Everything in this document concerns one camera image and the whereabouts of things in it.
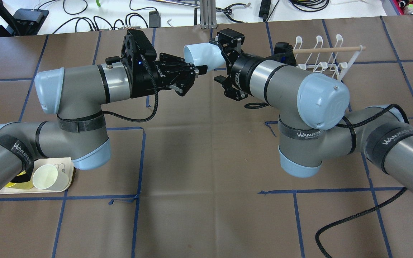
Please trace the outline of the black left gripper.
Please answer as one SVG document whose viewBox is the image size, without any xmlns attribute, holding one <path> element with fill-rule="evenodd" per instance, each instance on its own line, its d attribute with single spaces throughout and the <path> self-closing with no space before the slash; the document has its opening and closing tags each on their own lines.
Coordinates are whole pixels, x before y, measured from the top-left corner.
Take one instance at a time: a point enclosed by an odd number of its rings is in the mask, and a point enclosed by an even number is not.
<svg viewBox="0 0 413 258">
<path fill-rule="evenodd" d="M 161 53 L 159 60 L 146 57 L 146 63 L 150 67 L 150 72 L 147 72 L 143 63 L 140 64 L 140 68 L 142 68 L 140 96 L 155 94 L 150 75 L 154 77 L 158 92 L 173 89 L 179 96 L 185 96 L 193 86 L 196 77 L 208 72 L 207 65 L 194 66 L 185 62 L 182 57 L 167 53 Z"/>
</svg>

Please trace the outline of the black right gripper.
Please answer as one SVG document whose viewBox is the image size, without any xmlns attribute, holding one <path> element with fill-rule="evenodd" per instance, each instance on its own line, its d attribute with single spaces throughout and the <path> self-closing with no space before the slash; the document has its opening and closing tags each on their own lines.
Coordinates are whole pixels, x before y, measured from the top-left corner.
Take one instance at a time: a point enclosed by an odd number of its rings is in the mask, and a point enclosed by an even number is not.
<svg viewBox="0 0 413 258">
<path fill-rule="evenodd" d="M 244 34 L 225 28 L 217 32 L 209 43 L 217 45 L 221 51 L 228 54 L 226 58 L 227 77 L 215 76 L 214 81 L 219 83 L 224 90 L 224 95 L 232 100 L 241 101 L 250 93 L 246 77 L 251 65 L 255 62 L 254 54 L 231 54 L 233 51 L 242 52 L 245 41 Z"/>
</svg>

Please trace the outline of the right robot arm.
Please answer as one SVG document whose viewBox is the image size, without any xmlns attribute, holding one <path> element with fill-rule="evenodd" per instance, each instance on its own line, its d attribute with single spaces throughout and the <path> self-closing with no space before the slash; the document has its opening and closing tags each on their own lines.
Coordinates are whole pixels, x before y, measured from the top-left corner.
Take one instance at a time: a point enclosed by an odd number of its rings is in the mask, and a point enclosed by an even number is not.
<svg viewBox="0 0 413 258">
<path fill-rule="evenodd" d="M 251 95 L 279 110 L 279 155 L 295 177 L 315 175 L 324 160 L 362 152 L 413 193 L 413 126 L 400 106 L 376 105 L 347 113 L 348 88 L 322 73 L 296 66 L 293 48 L 277 43 L 260 57 L 241 49 L 244 35 L 221 30 L 211 45 L 225 60 L 227 77 L 215 81 L 231 99 Z"/>
</svg>

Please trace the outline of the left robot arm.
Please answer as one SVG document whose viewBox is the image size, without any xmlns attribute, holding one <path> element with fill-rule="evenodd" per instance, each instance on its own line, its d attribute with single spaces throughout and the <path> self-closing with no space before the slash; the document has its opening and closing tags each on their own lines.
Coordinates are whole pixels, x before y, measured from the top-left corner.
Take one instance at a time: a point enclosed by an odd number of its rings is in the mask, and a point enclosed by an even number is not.
<svg viewBox="0 0 413 258">
<path fill-rule="evenodd" d="M 43 112 L 41 122 L 0 124 L 0 190 L 33 178 L 35 162 L 70 158 L 75 168 L 91 170 L 111 157 L 102 106 L 175 90 L 185 95 L 207 64 L 148 51 L 123 52 L 103 64 L 40 72 L 34 79 Z"/>
</svg>

